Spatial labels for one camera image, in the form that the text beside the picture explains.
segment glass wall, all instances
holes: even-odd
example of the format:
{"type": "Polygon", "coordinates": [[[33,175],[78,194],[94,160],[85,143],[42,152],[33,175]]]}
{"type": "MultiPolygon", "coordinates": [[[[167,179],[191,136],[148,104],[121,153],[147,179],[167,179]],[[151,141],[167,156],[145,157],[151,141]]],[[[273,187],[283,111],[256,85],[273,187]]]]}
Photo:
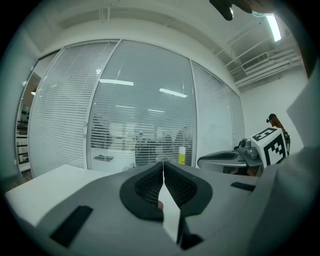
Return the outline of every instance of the glass wall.
{"type": "Polygon", "coordinates": [[[28,131],[35,177],[62,165],[86,167],[84,148],[91,100],[117,42],[66,47],[36,91],[28,131]]]}
{"type": "Polygon", "coordinates": [[[196,105],[189,59],[122,41],[102,73],[88,125],[88,168],[125,171],[157,161],[195,165],[196,105]]]}
{"type": "Polygon", "coordinates": [[[233,123],[224,82],[192,63],[197,113],[196,159],[233,149],[233,123]]]}
{"type": "Polygon", "coordinates": [[[227,91],[230,99],[232,122],[233,122],[233,146],[238,146],[239,142],[245,137],[245,120],[244,112],[240,97],[227,86],[227,91]]]}

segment white table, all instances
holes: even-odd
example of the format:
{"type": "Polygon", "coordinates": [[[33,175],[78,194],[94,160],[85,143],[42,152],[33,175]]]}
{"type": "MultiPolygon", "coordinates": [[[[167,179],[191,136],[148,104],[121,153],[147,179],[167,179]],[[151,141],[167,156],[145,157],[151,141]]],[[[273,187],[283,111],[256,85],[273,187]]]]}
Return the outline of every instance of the white table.
{"type": "Polygon", "coordinates": [[[84,185],[117,172],[62,165],[5,193],[15,213],[33,226],[58,203],[84,185]]]}

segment ceiling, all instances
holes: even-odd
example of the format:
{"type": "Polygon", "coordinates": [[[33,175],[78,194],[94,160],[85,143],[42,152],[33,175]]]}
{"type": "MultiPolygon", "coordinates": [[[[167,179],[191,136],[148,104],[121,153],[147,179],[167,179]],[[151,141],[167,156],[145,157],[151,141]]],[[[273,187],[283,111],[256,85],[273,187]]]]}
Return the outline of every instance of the ceiling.
{"type": "Polygon", "coordinates": [[[63,30],[80,23],[121,18],[154,22],[197,40],[223,61],[237,81],[246,77],[241,64],[295,40],[278,18],[282,39],[274,42],[265,17],[232,9],[233,20],[226,21],[209,0],[46,0],[23,28],[43,52],[63,30]]]}

